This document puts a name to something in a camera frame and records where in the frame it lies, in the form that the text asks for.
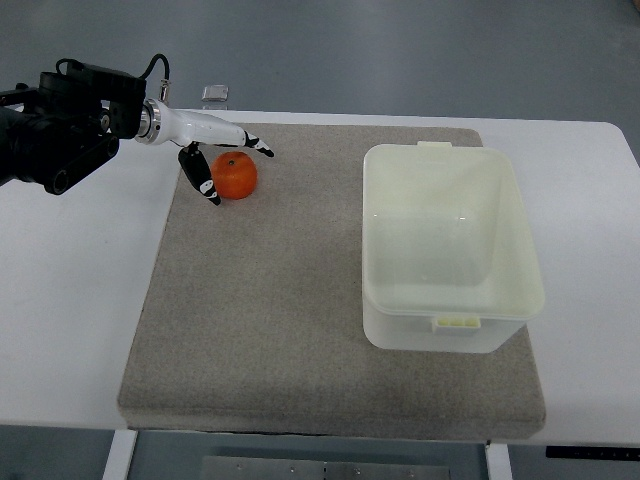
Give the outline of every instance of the gray floor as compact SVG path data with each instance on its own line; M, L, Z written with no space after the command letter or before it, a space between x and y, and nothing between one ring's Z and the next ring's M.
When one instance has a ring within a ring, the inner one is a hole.
M163 52L174 107L199 108L202 87L222 83L239 110L603 121L640 158L630 0L4 0L0 44L3 90L36 85L62 57L140 74ZM2 445L16 432L0 429ZM0 478L44 478L29 469L46 465L51 434L20 431L22 457L0 457ZM93 447L74 461L104 458L104 432L67 434Z
M101 479L113 432L0 426L0 480Z

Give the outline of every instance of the gray felt pad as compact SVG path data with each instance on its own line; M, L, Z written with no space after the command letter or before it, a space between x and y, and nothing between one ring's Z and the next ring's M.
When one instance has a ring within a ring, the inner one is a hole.
M490 354L381 350L362 329L362 161L448 128L245 125L255 192L219 207L181 175L127 363L131 428L526 438L544 401L526 328ZM213 161L225 150L203 148Z

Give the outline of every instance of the white robot link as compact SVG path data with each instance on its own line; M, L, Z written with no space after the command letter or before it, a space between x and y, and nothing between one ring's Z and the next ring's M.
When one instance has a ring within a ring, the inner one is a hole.
M142 108L136 140L147 145L171 141L183 147L178 160L193 187L215 205L220 204L211 172L198 145L250 147L273 157L273 151L255 135L221 118L188 110L173 110L159 100L147 99Z

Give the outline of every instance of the small metal object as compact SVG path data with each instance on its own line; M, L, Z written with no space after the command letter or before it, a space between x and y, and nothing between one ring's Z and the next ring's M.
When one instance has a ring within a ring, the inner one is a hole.
M148 98L144 101L140 113L140 128L138 129L138 141L141 143L153 143L160 134L160 108L156 100Z
M207 85L202 92L203 102L226 102L229 87L226 85Z
M109 125L111 123L111 119L109 118L109 111L103 110L100 114L100 128L102 128L103 132L109 130Z
M169 86L171 82L166 78L160 80L160 98L159 100L166 106L169 106Z
M227 110L227 106L221 103L207 103L202 106L203 110Z

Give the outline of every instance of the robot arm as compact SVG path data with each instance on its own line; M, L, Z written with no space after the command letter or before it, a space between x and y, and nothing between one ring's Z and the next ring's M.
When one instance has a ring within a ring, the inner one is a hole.
M156 55L140 77L62 59L55 73L41 74L37 89L20 84L0 92L0 185L15 178L59 195L113 158L119 139L136 138L148 145L172 141L183 147L178 158L193 186L219 204L200 143L251 147L269 157L273 152L220 118L145 100L145 79L159 59L165 64L162 97L169 76L163 55ZM63 74L60 66L65 63ZM109 101L108 110L103 101ZM24 105L22 112L5 108L17 104Z

